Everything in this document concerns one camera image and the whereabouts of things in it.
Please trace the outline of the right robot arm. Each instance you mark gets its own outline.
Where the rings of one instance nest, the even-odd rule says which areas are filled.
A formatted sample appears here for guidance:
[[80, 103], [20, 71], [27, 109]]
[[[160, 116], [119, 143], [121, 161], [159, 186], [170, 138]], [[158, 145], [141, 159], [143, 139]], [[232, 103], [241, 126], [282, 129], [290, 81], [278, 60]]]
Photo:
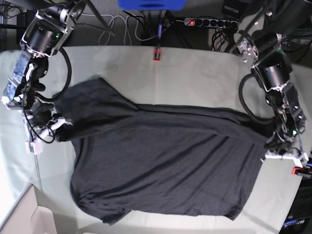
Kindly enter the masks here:
[[86, 4], [83, 0], [51, 3], [45, 0], [15, 0], [14, 4], [35, 11], [21, 40], [21, 52], [1, 98], [10, 110], [21, 110], [27, 124], [46, 126], [52, 120], [53, 98], [43, 97], [40, 78], [48, 71], [48, 59], [57, 52], [76, 26]]

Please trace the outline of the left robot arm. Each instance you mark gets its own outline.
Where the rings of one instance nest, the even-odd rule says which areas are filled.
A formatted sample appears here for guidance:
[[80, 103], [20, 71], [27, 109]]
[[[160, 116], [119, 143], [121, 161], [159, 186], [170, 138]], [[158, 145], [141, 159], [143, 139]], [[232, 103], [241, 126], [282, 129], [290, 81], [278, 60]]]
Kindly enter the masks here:
[[[282, 40], [311, 14], [310, 0], [253, 0], [239, 20], [235, 43], [230, 48], [230, 53], [242, 57], [251, 67], [250, 74], [239, 85], [239, 100], [253, 121], [274, 126], [272, 136], [265, 144], [271, 153], [290, 152], [296, 138], [305, 131], [306, 117], [300, 107], [297, 90], [290, 81], [293, 70], [282, 49]], [[274, 118], [257, 117], [247, 107], [243, 86], [252, 77], [265, 91]]]

